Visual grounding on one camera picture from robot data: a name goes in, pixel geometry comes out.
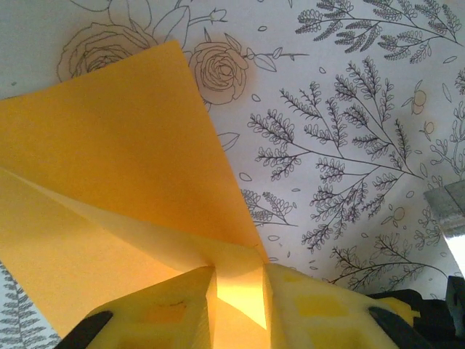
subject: floral wallpaper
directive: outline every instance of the floral wallpaper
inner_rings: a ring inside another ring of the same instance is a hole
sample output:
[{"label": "floral wallpaper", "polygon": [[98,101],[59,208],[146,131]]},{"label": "floral wallpaper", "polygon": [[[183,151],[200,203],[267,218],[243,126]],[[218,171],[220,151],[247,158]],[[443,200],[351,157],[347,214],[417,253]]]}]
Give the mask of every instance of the floral wallpaper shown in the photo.
[{"label": "floral wallpaper", "polygon": [[[461,1],[2,7],[0,98],[176,39],[270,261],[358,292],[426,298],[461,275],[423,198],[465,173]],[[59,338],[0,271],[0,348],[53,348]]]}]

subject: folded paper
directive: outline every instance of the folded paper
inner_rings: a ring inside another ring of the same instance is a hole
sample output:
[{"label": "folded paper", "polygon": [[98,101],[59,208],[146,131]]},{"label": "folded paper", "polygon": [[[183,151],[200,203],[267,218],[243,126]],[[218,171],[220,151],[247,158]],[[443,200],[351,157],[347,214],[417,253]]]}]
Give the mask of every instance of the folded paper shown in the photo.
[{"label": "folded paper", "polygon": [[247,336],[265,338],[266,253],[176,42],[0,113],[0,259],[61,335],[104,302],[214,265],[230,326],[243,313],[259,325]]}]

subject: yellow plastic piece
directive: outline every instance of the yellow plastic piece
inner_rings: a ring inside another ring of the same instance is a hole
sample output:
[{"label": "yellow plastic piece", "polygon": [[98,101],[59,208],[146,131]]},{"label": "yellow plastic piece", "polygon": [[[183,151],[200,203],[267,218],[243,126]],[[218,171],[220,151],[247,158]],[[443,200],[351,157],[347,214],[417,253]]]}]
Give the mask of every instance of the yellow plastic piece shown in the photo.
[{"label": "yellow plastic piece", "polygon": [[192,270],[92,311],[113,317],[87,349],[210,349],[216,301],[214,268]]},{"label": "yellow plastic piece", "polygon": [[387,297],[387,298],[381,298],[379,301],[383,302],[384,304],[388,304],[388,306],[394,312],[396,312],[398,316],[403,318],[405,322],[407,322],[410,326],[413,326],[414,318],[421,317],[421,314],[419,311],[412,310],[412,307],[409,304],[401,300],[398,300],[397,298]]},{"label": "yellow plastic piece", "polygon": [[272,349],[396,349],[368,313],[377,300],[277,264],[264,267]]}]

